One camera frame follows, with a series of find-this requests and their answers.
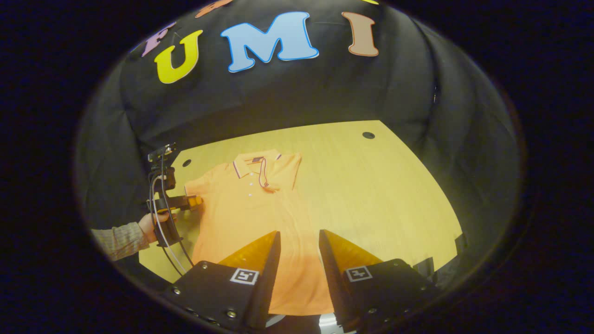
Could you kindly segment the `black backdrop cloth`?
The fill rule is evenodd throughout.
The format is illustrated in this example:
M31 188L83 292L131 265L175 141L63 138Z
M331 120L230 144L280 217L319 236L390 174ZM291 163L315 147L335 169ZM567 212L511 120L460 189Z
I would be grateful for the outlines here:
M280 15L305 12L309 59L232 73L221 32L248 23L263 34ZM80 122L74 171L91 228L129 223L146 209L147 155L257 132L339 121L380 120L444 189L466 237L461 273L503 239L518 209L524 152L513 104L484 69L426 23L358 0L232 0L196 10L126 51Z

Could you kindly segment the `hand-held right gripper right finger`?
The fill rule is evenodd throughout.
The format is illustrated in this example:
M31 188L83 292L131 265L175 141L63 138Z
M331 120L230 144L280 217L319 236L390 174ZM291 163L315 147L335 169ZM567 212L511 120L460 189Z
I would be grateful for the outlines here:
M403 260L382 261L329 230L320 230L319 250L344 332L401 333L439 296L439 289Z

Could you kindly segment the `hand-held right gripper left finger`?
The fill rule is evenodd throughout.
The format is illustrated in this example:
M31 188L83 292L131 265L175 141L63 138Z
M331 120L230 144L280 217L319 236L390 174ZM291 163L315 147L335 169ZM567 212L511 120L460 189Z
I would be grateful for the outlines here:
M263 331L280 252L281 234L272 231L220 262L198 262L162 297L209 331Z

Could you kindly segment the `orange T-shirt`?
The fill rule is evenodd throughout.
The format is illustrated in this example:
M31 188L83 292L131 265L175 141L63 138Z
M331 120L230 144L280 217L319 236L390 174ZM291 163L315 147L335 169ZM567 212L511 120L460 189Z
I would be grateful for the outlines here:
M309 316L335 310L319 234L296 188L302 159L300 153L275 149L239 154L184 185L187 195L202 198L193 261L220 262L270 232L280 233L272 314Z

